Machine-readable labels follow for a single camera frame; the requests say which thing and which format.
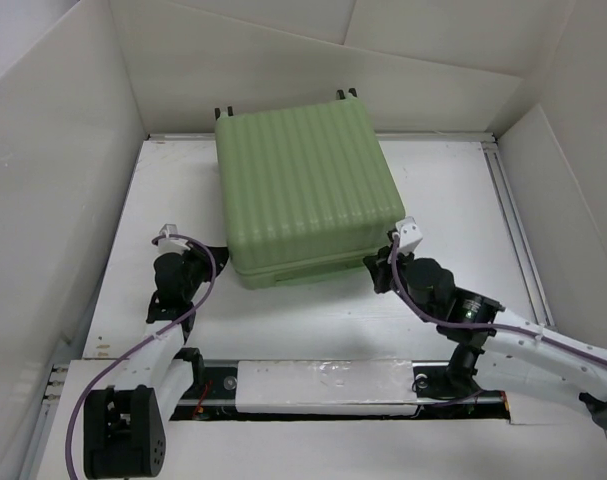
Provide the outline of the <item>green hard-shell suitcase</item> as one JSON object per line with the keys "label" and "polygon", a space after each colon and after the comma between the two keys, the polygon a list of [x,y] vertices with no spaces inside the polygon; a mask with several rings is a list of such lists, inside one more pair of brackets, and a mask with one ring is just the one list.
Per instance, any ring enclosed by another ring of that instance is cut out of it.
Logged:
{"label": "green hard-shell suitcase", "polygon": [[215,111],[226,242],[247,289],[358,268],[406,215],[355,89],[333,101]]}

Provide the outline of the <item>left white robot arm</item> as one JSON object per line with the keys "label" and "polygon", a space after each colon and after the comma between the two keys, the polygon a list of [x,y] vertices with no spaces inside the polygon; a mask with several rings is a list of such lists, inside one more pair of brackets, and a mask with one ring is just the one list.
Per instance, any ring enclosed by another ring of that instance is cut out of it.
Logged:
{"label": "left white robot arm", "polygon": [[182,396],[205,387],[204,359],[187,344],[196,311],[229,251],[180,235],[156,238],[151,295],[140,345],[111,366],[112,384],[83,400],[83,473],[89,479],[154,478],[164,465],[166,426]]}

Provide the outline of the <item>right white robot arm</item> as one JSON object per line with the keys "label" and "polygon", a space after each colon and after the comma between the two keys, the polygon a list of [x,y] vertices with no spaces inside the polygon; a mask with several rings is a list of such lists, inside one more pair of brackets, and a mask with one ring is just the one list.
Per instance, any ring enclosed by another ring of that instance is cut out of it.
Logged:
{"label": "right white robot arm", "polygon": [[364,258],[376,293],[395,293],[455,343],[445,382],[455,398],[500,390],[557,403],[607,431],[607,348],[538,325],[456,286],[432,258],[381,248]]}

